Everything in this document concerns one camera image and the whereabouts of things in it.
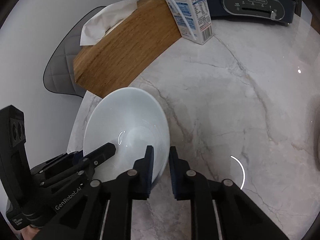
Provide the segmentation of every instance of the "toaster control panel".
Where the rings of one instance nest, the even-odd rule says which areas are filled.
[[[278,0],[222,0],[224,9],[233,15],[253,16],[280,21],[284,7]]]

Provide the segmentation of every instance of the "milk carton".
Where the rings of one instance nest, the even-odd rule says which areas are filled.
[[[199,44],[212,37],[207,0],[166,0],[181,36]]]

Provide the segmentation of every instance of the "bowl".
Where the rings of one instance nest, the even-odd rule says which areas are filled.
[[[107,142],[116,153],[95,168],[94,179],[115,179],[144,157],[147,145],[154,148],[152,182],[164,172],[170,148],[168,122],[156,99],[142,89],[118,89],[97,105],[84,133],[84,155]]]

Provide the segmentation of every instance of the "marble countertop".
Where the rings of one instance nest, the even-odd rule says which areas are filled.
[[[289,26],[214,20],[203,46],[181,38],[130,86],[161,104],[171,145],[208,179],[232,179],[291,240],[320,210],[320,35]],[[68,152],[81,150],[101,98],[87,92]],[[132,239],[191,239],[188,201],[172,194],[169,167],[147,201],[134,201]]]

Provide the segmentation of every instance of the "white tissue paper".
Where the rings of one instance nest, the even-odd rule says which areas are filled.
[[[95,45],[137,9],[137,0],[124,0],[103,8],[82,28],[80,46]]]

